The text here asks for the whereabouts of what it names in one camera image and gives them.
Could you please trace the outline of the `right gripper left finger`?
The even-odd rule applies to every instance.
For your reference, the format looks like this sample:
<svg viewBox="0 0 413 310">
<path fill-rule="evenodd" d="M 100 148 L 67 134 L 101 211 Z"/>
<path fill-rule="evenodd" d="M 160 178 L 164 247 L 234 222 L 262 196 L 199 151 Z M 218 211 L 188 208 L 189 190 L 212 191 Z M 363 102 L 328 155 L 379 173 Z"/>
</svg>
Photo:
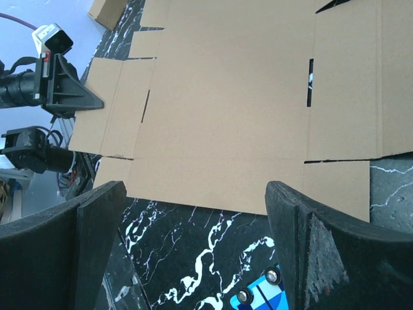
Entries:
<svg viewBox="0 0 413 310">
<path fill-rule="evenodd" d="M 110 181 L 1 225 L 1 309 L 94 309 L 125 209 Z"/>
</svg>

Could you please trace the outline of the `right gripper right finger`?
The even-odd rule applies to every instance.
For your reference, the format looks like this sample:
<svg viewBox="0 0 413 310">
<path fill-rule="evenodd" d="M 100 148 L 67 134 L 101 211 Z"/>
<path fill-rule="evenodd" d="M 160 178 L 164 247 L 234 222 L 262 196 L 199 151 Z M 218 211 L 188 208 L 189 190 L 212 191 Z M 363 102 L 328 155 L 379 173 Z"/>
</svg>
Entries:
<svg viewBox="0 0 413 310">
<path fill-rule="evenodd" d="M 265 191 L 290 309 L 411 309 L 412 235 L 380 227 L 280 181 Z"/>
</svg>

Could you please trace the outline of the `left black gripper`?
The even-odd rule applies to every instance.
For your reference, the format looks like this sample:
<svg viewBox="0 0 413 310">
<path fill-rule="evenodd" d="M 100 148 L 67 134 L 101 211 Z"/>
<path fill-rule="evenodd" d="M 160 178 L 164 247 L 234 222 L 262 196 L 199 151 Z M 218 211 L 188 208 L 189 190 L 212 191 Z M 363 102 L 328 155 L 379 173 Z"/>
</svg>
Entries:
<svg viewBox="0 0 413 310">
<path fill-rule="evenodd" d="M 62 54 L 19 58 L 9 70 L 1 63 L 1 108 L 46 107 L 53 115 L 98 110 L 102 99 L 88 90 Z"/>
</svg>

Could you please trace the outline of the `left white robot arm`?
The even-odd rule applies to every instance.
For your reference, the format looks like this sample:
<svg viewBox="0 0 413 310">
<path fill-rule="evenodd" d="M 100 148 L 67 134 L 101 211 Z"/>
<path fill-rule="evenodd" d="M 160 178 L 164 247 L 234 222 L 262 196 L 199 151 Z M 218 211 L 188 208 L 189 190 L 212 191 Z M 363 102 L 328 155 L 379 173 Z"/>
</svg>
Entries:
<svg viewBox="0 0 413 310">
<path fill-rule="evenodd" d="M 22 57 L 10 70 L 1 70 L 2 109 L 41 107 L 54 118 L 69 119 L 77 111 L 98 110 L 104 105 L 80 82 L 76 68 L 62 54 Z M 1 154 L 17 169 L 66 173 L 76 162 L 76 154 L 52 145 L 51 135 L 35 126 L 9 130 L 2 135 L 5 146 Z"/>
</svg>

